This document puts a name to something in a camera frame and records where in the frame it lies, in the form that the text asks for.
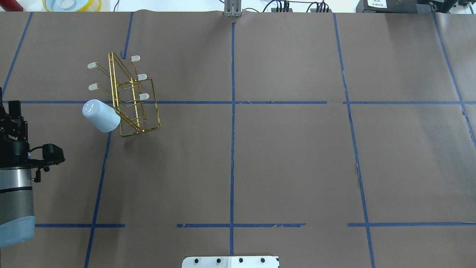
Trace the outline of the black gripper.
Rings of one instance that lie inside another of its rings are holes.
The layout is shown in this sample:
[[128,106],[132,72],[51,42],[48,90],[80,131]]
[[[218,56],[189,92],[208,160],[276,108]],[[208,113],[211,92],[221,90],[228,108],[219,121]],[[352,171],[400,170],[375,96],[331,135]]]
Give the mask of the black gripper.
[[9,101],[5,109],[0,97],[0,168],[24,165],[28,160],[28,124],[22,116],[20,101]]

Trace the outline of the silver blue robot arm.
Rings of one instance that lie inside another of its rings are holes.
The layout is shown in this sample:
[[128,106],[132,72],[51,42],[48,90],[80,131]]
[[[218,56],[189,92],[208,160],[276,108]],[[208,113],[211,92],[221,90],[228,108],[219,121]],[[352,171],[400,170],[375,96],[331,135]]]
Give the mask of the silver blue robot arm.
[[35,234],[30,145],[20,101],[1,103],[0,246],[29,241]]

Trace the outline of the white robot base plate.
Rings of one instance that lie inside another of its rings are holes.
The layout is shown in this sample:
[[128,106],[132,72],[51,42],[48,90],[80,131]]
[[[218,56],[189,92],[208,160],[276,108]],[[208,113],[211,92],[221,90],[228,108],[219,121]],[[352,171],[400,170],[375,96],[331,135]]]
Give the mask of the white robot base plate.
[[182,268],[279,268],[277,256],[189,256]]

